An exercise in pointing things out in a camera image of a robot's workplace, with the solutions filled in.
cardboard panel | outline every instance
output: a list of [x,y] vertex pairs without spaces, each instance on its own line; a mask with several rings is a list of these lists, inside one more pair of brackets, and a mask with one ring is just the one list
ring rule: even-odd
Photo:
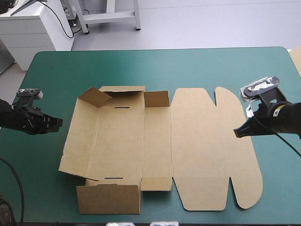
[[298,46],[290,51],[290,56],[296,66],[299,75],[301,76],[301,46]]
[[87,89],[84,93],[79,96],[79,99],[86,101],[89,104],[94,105],[95,107],[100,107],[104,105],[111,97],[99,90],[91,87]]
[[89,178],[142,178],[144,108],[101,108]]
[[140,213],[140,190],[137,185],[78,186],[77,195],[81,214]]
[[169,107],[168,91],[144,92],[145,107]]
[[172,177],[170,126],[169,107],[145,108],[143,178]]
[[98,109],[83,100],[77,100],[61,159],[60,171],[87,177]]
[[260,198],[263,184],[251,138],[233,132],[245,122],[244,111],[230,91],[218,87],[215,96],[217,106],[201,88],[177,89],[174,95],[174,179],[188,210],[224,209],[229,178],[238,205],[247,209]]
[[141,191],[171,191],[172,178],[143,178]]

white object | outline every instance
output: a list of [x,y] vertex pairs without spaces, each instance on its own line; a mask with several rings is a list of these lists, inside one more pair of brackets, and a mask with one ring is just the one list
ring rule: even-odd
[[87,24],[98,24],[107,22],[117,22],[124,20],[136,20],[136,29],[140,30],[140,15],[138,0],[134,1],[134,11],[115,12],[115,0],[107,0],[106,13],[85,15],[80,0],[74,0],[76,13],[79,17],[81,28],[85,34],[89,34]]
[[[65,35],[53,12],[39,2],[10,16],[25,2],[19,0],[14,8],[0,15],[0,39],[24,71],[28,70],[38,52],[71,50],[74,40]],[[49,0],[46,4],[60,18],[67,34],[72,36],[60,0]]]

black cable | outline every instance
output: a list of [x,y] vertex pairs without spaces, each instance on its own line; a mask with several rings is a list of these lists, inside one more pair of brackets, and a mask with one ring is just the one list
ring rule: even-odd
[[39,2],[39,3],[42,3],[44,6],[46,6],[48,9],[50,9],[50,10],[54,13],[54,15],[56,16],[56,18],[58,19],[58,22],[60,22],[61,27],[62,27],[64,33],[66,34],[66,36],[67,36],[68,38],[70,38],[70,39],[73,39],[73,38],[74,38],[74,33],[72,32],[72,36],[69,36],[69,35],[67,34],[67,32],[65,31],[65,29],[64,29],[64,27],[63,27],[63,24],[62,24],[60,18],[58,18],[57,14],[53,11],[53,9],[50,8],[48,5],[46,5],[46,4],[45,4],[44,2],[42,2],[42,1],[38,1],[38,2]]
[[301,153],[297,151],[296,148],[294,148],[287,140],[285,140],[282,136],[280,136],[278,133],[276,133],[275,131],[273,131],[272,129],[270,129],[269,127],[266,127],[265,125],[263,125],[256,117],[255,115],[253,116],[253,118],[257,121],[257,123],[263,127],[266,131],[275,134],[278,138],[280,138],[284,143],[286,143],[291,149],[293,149],[297,155],[299,155],[301,157]]
[[12,166],[12,164],[10,164],[7,160],[3,159],[1,156],[0,156],[0,160],[2,162],[4,162],[5,164],[7,164],[10,167],[10,169],[13,172],[15,178],[17,179],[17,182],[18,182],[18,185],[19,185],[19,188],[20,188],[20,194],[21,194],[21,219],[20,219],[20,226],[22,226],[23,220],[24,220],[24,191],[23,191],[21,180],[20,180],[20,178],[19,178],[16,170]]
[[90,11],[89,11],[89,10],[87,10],[87,9],[84,9],[84,11],[87,11],[87,12],[90,14]]

cardboard tab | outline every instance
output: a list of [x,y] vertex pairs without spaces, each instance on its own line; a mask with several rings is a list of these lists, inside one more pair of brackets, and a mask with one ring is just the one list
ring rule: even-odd
[[145,107],[169,107],[168,91],[144,92]]
[[86,101],[89,104],[92,104],[95,107],[101,107],[112,97],[110,97],[109,95],[103,92],[100,92],[94,87],[91,87],[87,89],[85,92],[83,92],[78,98],[83,101]]
[[171,191],[172,178],[143,178],[141,191]]

robotic arm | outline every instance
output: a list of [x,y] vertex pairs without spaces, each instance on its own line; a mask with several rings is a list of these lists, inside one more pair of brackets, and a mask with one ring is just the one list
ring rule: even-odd
[[30,135],[58,132],[63,120],[44,114],[33,107],[33,101],[42,99],[40,89],[20,89],[13,105],[0,99],[0,127],[23,131]]
[[[236,137],[293,133],[301,138],[301,103],[292,104],[278,88],[279,79],[266,77],[240,89],[249,118],[234,129]],[[252,111],[252,103],[260,101],[258,110]]]

